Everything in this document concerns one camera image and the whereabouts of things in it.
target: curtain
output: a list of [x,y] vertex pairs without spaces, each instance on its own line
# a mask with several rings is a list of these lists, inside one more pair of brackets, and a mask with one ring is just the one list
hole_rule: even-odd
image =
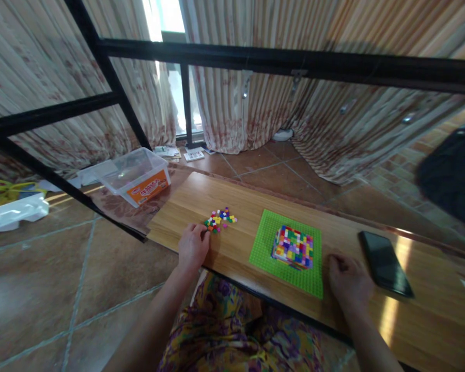
[[[465,0],[180,4],[188,42],[465,59]],[[264,145],[280,128],[292,128],[300,154],[320,177],[338,184],[385,161],[465,106],[460,95],[309,79],[292,97],[292,78],[254,74],[238,117],[230,113],[238,112],[243,80],[224,79],[231,75],[238,73],[194,70],[207,145],[238,153]],[[414,118],[403,125],[411,113]]]
[[[102,37],[161,41],[158,14],[148,1],[85,5]],[[173,143],[177,117],[165,64],[121,58],[112,63],[150,144]],[[108,91],[63,0],[0,0],[0,117]],[[139,147],[118,105],[11,139],[64,176]],[[0,153],[0,178],[29,176]]]

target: pile of lego bricks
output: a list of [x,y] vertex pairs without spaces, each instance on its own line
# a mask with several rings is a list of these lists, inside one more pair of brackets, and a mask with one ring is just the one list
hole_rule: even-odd
[[[222,221],[236,223],[238,219],[233,215],[230,215],[229,208],[226,207],[226,209],[223,211],[221,211],[220,209],[218,209],[217,212],[212,211],[212,216],[205,221],[205,226],[207,226],[211,232],[217,234],[221,232],[220,224]],[[223,228],[227,228],[227,225],[225,223],[223,223],[222,226]]]
[[275,236],[272,258],[297,270],[310,269],[314,265],[314,239],[310,235],[283,226]]

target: smartphone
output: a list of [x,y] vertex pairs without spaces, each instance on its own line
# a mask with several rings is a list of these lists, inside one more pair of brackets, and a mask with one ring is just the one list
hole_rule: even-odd
[[361,231],[359,238],[362,241],[374,282],[379,287],[402,296],[415,297],[407,276],[394,253],[391,241],[368,231]]

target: table top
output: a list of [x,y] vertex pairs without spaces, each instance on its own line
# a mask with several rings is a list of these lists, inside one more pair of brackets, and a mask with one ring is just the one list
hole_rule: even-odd
[[326,260],[323,300],[249,263],[263,210],[320,229],[324,256],[340,250],[366,262],[358,232],[389,238],[415,299],[376,287],[369,311],[379,332],[400,361],[418,370],[465,371],[465,288],[439,249],[195,172],[151,220],[148,238],[177,252],[188,223],[203,222],[212,210],[226,206],[238,222],[212,234],[204,266],[345,334],[347,325],[328,286]]

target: patterned pants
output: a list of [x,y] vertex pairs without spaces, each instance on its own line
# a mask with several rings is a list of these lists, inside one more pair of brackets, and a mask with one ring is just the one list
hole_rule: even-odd
[[179,316],[159,370],[322,370],[318,331],[273,308],[252,320],[247,294],[208,273]]

